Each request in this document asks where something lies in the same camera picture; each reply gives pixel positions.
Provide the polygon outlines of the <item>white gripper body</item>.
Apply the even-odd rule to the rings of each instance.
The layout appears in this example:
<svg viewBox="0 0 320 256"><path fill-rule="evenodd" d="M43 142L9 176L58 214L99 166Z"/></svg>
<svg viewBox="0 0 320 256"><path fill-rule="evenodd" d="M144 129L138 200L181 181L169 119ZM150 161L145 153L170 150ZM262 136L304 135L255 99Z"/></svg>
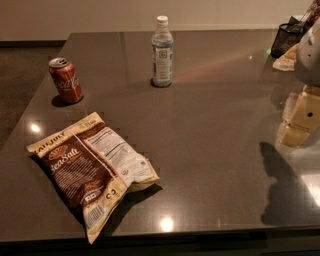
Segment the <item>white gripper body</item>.
<svg viewBox="0 0 320 256"><path fill-rule="evenodd" d="M295 74L305 84L320 86L320 20L315 22L299 42Z"/></svg>

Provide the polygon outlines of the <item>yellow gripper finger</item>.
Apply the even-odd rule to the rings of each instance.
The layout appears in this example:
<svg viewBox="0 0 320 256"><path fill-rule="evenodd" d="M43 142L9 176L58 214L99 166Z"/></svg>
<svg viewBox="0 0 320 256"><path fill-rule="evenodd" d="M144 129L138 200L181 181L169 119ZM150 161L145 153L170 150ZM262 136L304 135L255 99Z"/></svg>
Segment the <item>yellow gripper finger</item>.
<svg viewBox="0 0 320 256"><path fill-rule="evenodd" d="M320 88L305 85L300 93L292 92L287 98L278 142L299 148L320 126Z"/></svg>

